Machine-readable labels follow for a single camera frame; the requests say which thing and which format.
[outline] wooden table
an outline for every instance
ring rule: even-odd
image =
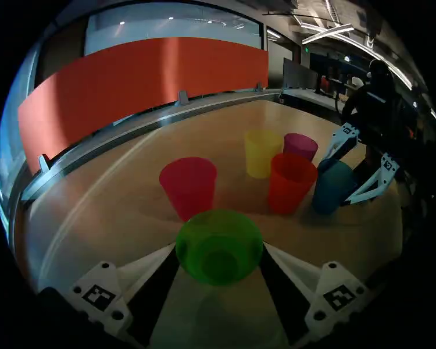
[[[312,188],[295,214],[280,216],[267,206],[268,179],[253,179],[245,172],[243,135],[247,130],[303,133],[319,144],[313,160],[317,165],[337,128],[297,109],[254,101],[170,124],[104,153],[53,186],[27,211],[22,250],[28,256],[31,284],[39,290],[54,286],[66,291],[100,260],[122,266],[174,241],[182,222],[158,176],[169,162],[185,156],[208,158],[216,165],[215,207],[249,216],[268,243],[317,266],[337,260],[359,279],[367,278],[401,253],[401,209],[395,183],[373,202],[345,206],[331,216],[312,211]],[[360,144],[343,161],[354,167],[363,157]],[[248,325],[247,330],[239,327],[239,333],[251,336],[265,328],[262,338],[258,337],[261,342],[284,337],[258,270],[239,286],[218,290],[190,277],[181,279],[181,273],[180,268],[165,305],[177,311],[160,316],[152,343],[190,343],[194,337],[194,343],[200,344],[205,338],[198,333],[207,330],[200,322],[212,310],[221,316],[216,320],[221,325],[215,323],[217,331],[219,326],[231,329],[230,324],[239,322],[236,316],[251,314],[253,319],[242,325]],[[187,311],[181,312],[184,293],[190,297],[183,300]],[[223,314],[229,312],[235,321],[226,320]],[[183,317],[192,317],[195,325],[183,321],[166,339],[171,322],[180,323]]]

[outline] red cup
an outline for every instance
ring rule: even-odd
[[[278,154],[271,160],[268,203],[275,213],[293,213],[318,176],[314,164],[293,153]]]
[[[317,150],[318,143],[303,134],[288,133],[284,136],[284,153],[299,154],[312,161]]]
[[[183,221],[213,208],[216,167],[207,159],[182,158],[166,165],[160,184]]]

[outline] red wall panel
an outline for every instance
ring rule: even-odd
[[[130,114],[189,97],[268,84],[268,53],[233,42],[160,38],[75,60],[20,105],[19,128],[32,173],[92,132]]]

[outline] pink cup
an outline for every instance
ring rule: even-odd
[[[298,154],[307,160],[312,161],[317,150],[317,142],[303,134],[288,133],[284,136],[283,153]]]
[[[183,221],[213,208],[216,167],[207,159],[182,158],[166,165],[160,184]]]

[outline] translucent cup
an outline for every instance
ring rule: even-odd
[[[313,160],[318,150],[318,143],[310,137],[299,133],[288,133],[284,136],[284,153],[294,153]]]
[[[293,213],[317,179],[311,161],[293,153],[278,154],[271,160],[268,203],[275,213]]]
[[[159,180],[184,222],[213,208],[216,168],[210,160],[195,157],[175,160],[163,168]]]
[[[244,136],[247,173],[254,178],[268,178],[271,159],[283,150],[283,138],[269,130],[248,131]]]
[[[225,286],[248,276],[259,264],[263,239],[246,216],[228,210],[202,212],[176,238],[176,255],[194,279]]]
[[[352,169],[339,160],[323,160],[318,172],[312,207],[321,215],[330,215],[339,208],[357,183]]]

